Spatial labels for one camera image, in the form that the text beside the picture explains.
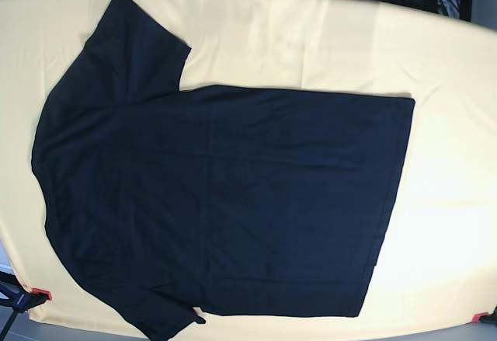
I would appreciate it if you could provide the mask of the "dark navy T-shirt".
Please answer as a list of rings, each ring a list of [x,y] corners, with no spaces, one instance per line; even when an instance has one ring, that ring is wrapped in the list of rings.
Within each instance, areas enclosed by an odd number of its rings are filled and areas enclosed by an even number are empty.
[[[215,315],[356,317],[413,99],[210,85],[189,47],[111,0],[47,97],[32,170],[77,284],[152,340]]]

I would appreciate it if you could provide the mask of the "yellow table cloth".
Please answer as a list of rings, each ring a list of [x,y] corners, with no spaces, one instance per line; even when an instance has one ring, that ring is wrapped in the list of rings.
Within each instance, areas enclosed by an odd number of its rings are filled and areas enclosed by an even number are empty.
[[[26,288],[52,293],[13,339],[132,340],[44,232],[30,153],[44,100],[110,0],[1,0],[1,242]],[[398,198],[357,318],[207,315],[181,340],[366,340],[469,323],[496,305],[496,34],[367,0],[133,0],[191,47],[183,89],[408,93]]]

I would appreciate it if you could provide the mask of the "red-black clamp left corner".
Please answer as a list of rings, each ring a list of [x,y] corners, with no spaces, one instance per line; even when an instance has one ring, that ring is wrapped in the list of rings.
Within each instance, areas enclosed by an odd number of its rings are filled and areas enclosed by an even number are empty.
[[[18,313],[23,313],[52,300],[49,291],[42,291],[37,288],[34,288],[33,292],[27,292],[22,288],[14,291],[2,285],[1,295],[1,306],[11,308]]]

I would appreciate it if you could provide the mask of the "red-black clamp corner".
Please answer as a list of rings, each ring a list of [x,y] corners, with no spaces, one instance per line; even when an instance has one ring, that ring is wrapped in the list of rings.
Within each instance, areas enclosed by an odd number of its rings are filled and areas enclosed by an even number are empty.
[[[1,306],[11,308],[18,313],[23,313],[52,300],[49,291],[42,291],[37,288],[34,288],[33,292],[27,292],[22,288],[14,291],[2,285],[1,295]]]
[[[478,313],[473,316],[471,321],[497,326],[497,308],[495,308],[492,313]]]

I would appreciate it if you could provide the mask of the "red-black clamp right corner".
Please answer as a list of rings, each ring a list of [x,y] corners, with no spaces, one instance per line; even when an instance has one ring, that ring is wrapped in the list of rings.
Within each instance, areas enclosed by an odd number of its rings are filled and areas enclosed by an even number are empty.
[[[497,326],[497,308],[495,308],[492,313],[478,313],[473,316],[471,321]]]

